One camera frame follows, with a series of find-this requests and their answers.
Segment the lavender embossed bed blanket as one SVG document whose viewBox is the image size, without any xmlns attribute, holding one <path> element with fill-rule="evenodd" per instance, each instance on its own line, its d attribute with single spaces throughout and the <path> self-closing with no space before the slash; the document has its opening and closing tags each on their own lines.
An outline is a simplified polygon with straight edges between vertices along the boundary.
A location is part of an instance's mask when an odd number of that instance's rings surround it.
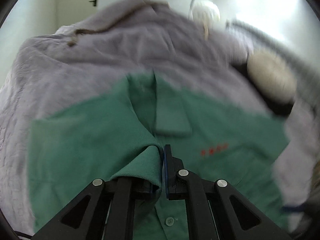
<svg viewBox="0 0 320 240">
<path fill-rule="evenodd" d="M 1 210 L 17 231 L 35 233 L 28 186 L 31 123 L 109 93 L 130 75 L 155 74 L 186 89 L 272 118 L 235 65 L 247 60 L 236 38 L 203 29 L 168 5 L 124 0 L 53 35 L 24 42 L 1 88 Z M 318 126 L 297 100 L 284 122 L 288 145 L 272 166 L 282 207 L 308 195 Z"/>
</svg>

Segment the grey striped bedding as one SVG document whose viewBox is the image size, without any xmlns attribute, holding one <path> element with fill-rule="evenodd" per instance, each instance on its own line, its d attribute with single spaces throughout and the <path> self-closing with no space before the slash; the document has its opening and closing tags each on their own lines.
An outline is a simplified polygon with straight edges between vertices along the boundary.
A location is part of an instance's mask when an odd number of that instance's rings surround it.
<svg viewBox="0 0 320 240">
<path fill-rule="evenodd" d="M 309 103 L 319 102 L 319 72 L 293 50 L 265 32 L 241 21 L 226 22 L 226 30 L 244 42 L 249 50 L 266 49 L 282 57 L 296 75 L 300 95 Z"/>
</svg>

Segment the beige round pillow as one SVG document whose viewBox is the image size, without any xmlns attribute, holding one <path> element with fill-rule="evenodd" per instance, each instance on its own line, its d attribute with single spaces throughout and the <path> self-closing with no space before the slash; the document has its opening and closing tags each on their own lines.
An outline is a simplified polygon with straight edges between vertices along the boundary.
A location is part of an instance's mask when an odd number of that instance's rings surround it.
<svg viewBox="0 0 320 240">
<path fill-rule="evenodd" d="M 277 54 L 266 50 L 253 52 L 248 57 L 247 73 L 269 99 L 281 104 L 294 100 L 297 80 L 285 60 Z"/>
</svg>

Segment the green work jacket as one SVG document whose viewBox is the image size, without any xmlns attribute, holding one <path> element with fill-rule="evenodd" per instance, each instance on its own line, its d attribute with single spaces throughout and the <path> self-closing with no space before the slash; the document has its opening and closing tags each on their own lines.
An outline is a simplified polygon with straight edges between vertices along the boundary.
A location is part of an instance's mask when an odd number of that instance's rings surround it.
<svg viewBox="0 0 320 240">
<path fill-rule="evenodd" d="M 130 75 L 105 94 L 31 123 L 28 186 L 40 230 L 94 179 L 133 176 L 158 187 L 140 203 L 134 239 L 187 239 L 183 201 L 169 201 L 160 150 L 199 177 L 224 179 L 287 228 L 272 166 L 288 145 L 284 122 L 186 89 Z"/>
</svg>

